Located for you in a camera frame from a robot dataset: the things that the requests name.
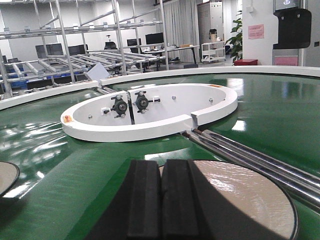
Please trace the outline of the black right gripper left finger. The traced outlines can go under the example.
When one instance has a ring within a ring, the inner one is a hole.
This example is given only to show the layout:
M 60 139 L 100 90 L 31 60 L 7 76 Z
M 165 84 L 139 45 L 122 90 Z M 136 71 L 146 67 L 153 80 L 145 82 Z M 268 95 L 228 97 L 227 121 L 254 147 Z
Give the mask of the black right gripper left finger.
M 161 178 L 157 162 L 134 162 L 128 238 L 159 238 L 161 235 Z

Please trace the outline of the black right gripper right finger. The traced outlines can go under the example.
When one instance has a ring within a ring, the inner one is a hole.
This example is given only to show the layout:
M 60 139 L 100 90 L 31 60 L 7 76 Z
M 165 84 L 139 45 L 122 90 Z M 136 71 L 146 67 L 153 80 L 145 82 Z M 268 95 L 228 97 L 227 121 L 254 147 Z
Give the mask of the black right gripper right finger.
M 195 180 L 204 175 L 193 160 L 168 159 L 161 176 L 162 236 L 165 240 L 205 240 Z

